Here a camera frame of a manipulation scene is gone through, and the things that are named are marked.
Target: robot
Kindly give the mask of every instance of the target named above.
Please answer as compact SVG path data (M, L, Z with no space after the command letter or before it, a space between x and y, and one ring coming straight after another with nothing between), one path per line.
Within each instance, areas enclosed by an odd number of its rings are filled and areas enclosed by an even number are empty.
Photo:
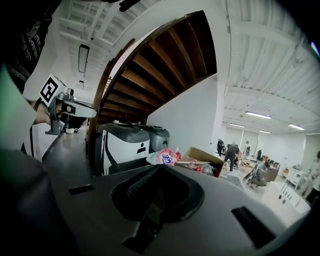
M78 101L74 96L74 90L68 88L58 77L50 74L39 92L40 102L44 102L48 107L50 116L49 135L59 135L64 128L79 128L86 118L94 118L97 111ZM61 104L61 113L57 115L56 106Z

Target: snack bag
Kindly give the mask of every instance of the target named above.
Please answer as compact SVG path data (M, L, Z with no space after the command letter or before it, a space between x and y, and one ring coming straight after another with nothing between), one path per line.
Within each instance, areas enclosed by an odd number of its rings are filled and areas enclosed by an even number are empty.
M158 152L148 154L146 161L151 165L170 165L173 166L175 162L181 160L181 154L178 149L174 151L173 149L166 148Z

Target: rectangular slot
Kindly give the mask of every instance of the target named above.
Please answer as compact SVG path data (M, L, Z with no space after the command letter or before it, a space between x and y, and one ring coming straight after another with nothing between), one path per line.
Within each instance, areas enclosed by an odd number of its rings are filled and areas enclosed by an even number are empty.
M257 249L271 242L272 234L246 207L231 210Z
M139 148L136 153L139 154L143 151L146 151L146 147Z
M92 186L91 184L87 184L84 186L72 187L72 188L69 188L68 190L69 190L69 193L73 196L73 195L88 192L88 191L94 190L94 189L95 189L94 186Z

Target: ceiling light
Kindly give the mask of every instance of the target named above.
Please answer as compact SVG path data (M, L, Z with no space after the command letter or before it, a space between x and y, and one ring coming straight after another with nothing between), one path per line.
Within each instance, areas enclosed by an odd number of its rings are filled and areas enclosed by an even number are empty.
M86 72L89 50L90 50L89 46L86 46L84 44L81 44L79 46L78 64L79 64L79 72L80 73L85 73Z
M84 88L85 88L85 82L84 81L79 81L79 88L81 89L81 90L83 90Z
M298 129L298 130L300 130L300 131L304 131L304 130L305 130L305 129L301 128L300 126L294 125L294 124L292 124L292 123L290 123L289 126L290 126L290 127L293 127L293 128L296 128L296 129Z
M238 125L238 124L234 124L234 123L229 123L229 125L231 125L231 126L238 126L238 127L243 127L243 128L244 128L244 126Z
M317 49L317 47L316 47L316 45L315 45L314 42L311 42L311 47L312 47L312 49L315 51L315 53L320 57L319 51L318 51L318 49Z
M256 116L256 117L265 118L265 119L272 118L270 115L267 115L267 114L257 114L257 113L253 113L253 112L249 112L249 111L246 111L245 113L250 116Z
M271 134L269 131L259 130L259 132L265 133L265 134Z

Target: plastic bag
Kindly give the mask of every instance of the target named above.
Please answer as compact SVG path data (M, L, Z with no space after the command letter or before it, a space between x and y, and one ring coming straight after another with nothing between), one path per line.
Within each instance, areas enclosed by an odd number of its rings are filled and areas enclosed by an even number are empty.
M151 165L170 165L173 166L175 162L181 160L181 155L178 150L174 151L173 149L166 148L158 152L148 154L146 161Z
M214 168L210 164L205 164L202 166L202 172L207 175L213 176Z

